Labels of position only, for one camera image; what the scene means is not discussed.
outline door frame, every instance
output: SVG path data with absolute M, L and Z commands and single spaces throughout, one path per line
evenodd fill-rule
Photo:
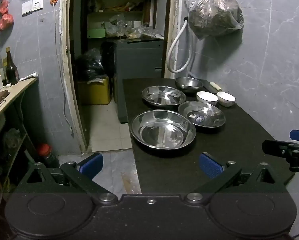
M 63 80 L 65 86 L 65 92 L 67 97 L 67 103 L 70 109 L 70 115 L 73 121 L 73 133 L 76 136 L 81 152 L 87 153 L 88 142 L 86 142 L 82 122 L 80 119 L 79 108 L 76 100 L 73 73 L 72 73 L 72 62 L 70 53 L 70 1 L 71 0 L 60 0 L 60 35 L 61 35 L 61 56 L 63 62 Z M 165 56 L 163 57 L 164 62 L 164 78 L 174 78 L 175 74 L 168 71 L 167 62 L 167 51 L 171 46 L 172 41 L 177 36 L 180 30 L 181 23 L 181 3 L 182 0 L 167 0 L 166 4 L 166 18 L 165 18 Z M 176 65 L 177 59 L 178 43 L 172 53 L 172 60 L 174 61 L 174 66 Z

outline white hose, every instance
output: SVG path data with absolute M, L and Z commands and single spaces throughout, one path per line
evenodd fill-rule
M 168 54 L 167 54 L 167 68 L 170 72 L 172 73 L 179 73 L 179 72 L 182 72 L 185 68 L 187 68 L 187 66 L 189 65 L 191 59 L 192 59 L 192 49 L 193 49 L 193 35 L 189 35 L 189 54 L 188 54 L 188 60 L 187 62 L 185 63 L 185 65 L 180 68 L 179 70 L 173 70 L 171 69 L 170 65 L 169 65 L 169 62 L 170 62 L 170 58 L 171 58 L 171 53 L 176 45 L 176 43 L 178 42 L 179 40 L 179 37 L 181 36 L 181 34 L 183 33 L 183 31 L 185 30 L 187 26 L 187 20 L 184 21 L 184 24 L 182 26 L 182 28 L 180 29 L 180 32 L 178 33 L 178 35 L 176 36 L 175 40 L 173 41 L 173 43 L 171 44 L 171 47 L 168 51 Z

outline soy sauce bottle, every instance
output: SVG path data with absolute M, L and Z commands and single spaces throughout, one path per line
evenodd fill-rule
M 8 83 L 11 83 L 12 85 L 15 85 L 17 82 L 19 82 L 20 78 L 18 75 L 18 70 L 16 65 L 13 63 L 12 56 L 11 56 L 11 48 L 6 48 L 6 55 L 8 60 L 8 65 L 6 67 L 6 78 L 8 80 Z

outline red lid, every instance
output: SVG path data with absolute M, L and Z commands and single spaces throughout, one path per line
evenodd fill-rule
M 37 146 L 36 151 L 39 156 L 46 156 L 50 154 L 52 148 L 48 144 L 42 143 L 39 146 Z

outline bowl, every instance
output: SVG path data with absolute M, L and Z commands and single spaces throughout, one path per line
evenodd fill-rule
M 189 120 L 169 110 L 150 110 L 139 114 L 132 120 L 130 131 L 140 143 L 160 150 L 183 148 L 196 136 L 195 127 Z
M 178 107 L 178 112 L 194 125 L 217 128 L 225 124 L 226 118 L 217 107 L 200 101 L 187 101 Z
M 219 104 L 225 107 L 230 107 L 235 103 L 236 98 L 229 93 L 218 92 L 217 93 Z
M 186 100 L 183 92 L 166 86 L 148 87 L 142 91 L 142 97 L 149 104 L 163 108 L 178 106 Z
M 201 81 L 189 77 L 175 78 L 175 84 L 178 89 L 181 89 L 185 93 L 195 93 L 203 87 Z
M 209 103 L 211 105 L 216 105 L 218 97 L 210 92 L 200 91 L 197 92 L 196 98 L 198 101 Z

